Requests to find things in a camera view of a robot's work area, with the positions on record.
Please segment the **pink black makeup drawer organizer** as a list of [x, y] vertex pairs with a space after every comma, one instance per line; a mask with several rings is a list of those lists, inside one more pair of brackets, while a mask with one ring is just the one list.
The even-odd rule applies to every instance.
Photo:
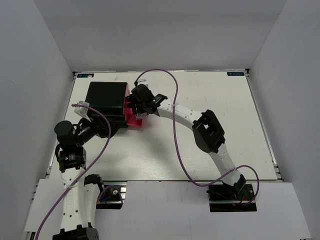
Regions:
[[121, 128], [141, 127], [142, 119], [136, 119], [131, 103], [128, 101], [130, 95], [129, 84], [127, 82], [103, 82], [92, 81], [86, 94], [85, 102], [109, 121], [109, 124], [97, 113], [89, 110], [87, 115], [93, 125], [96, 126], [98, 135], [101, 138], [114, 136]]

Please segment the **clear false eyelash box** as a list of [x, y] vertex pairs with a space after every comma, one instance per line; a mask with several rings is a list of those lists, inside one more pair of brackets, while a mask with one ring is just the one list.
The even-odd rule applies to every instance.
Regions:
[[149, 114], [146, 111], [137, 111], [135, 114], [137, 120], [146, 119], [148, 116]]

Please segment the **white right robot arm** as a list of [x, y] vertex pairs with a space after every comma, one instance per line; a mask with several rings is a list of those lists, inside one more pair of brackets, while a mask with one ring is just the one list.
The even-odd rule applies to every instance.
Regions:
[[213, 111], [195, 111], [171, 101], [165, 95], [153, 95], [144, 83], [135, 84], [130, 101], [135, 114], [154, 114], [190, 129], [196, 146], [210, 156], [221, 174], [227, 197], [236, 200], [243, 195], [246, 179], [236, 169], [228, 153], [225, 131]]

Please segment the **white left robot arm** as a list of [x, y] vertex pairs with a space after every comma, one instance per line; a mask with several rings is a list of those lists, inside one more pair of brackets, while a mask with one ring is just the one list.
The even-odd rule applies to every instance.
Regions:
[[58, 141], [55, 156], [63, 183], [63, 193], [58, 199], [62, 219], [59, 233], [52, 236], [54, 240], [99, 239], [95, 228], [96, 205], [105, 196], [106, 187], [99, 174], [87, 174], [93, 165], [86, 165], [84, 144], [94, 136], [110, 139], [112, 128], [99, 111], [80, 104], [77, 107], [83, 115], [77, 124], [64, 120], [54, 128]]

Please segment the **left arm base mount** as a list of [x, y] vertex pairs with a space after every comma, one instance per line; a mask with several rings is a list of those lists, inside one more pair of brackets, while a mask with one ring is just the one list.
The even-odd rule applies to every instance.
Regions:
[[98, 199], [97, 210], [120, 210], [126, 198], [127, 182], [105, 181], [104, 194]]

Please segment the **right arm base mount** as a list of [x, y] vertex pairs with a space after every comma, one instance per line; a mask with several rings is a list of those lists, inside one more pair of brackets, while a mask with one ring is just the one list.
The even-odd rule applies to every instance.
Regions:
[[209, 200], [209, 210], [211, 213], [237, 213], [256, 212], [256, 202], [254, 189], [251, 184], [246, 184], [239, 195], [230, 195], [222, 184], [211, 185], [206, 191]]

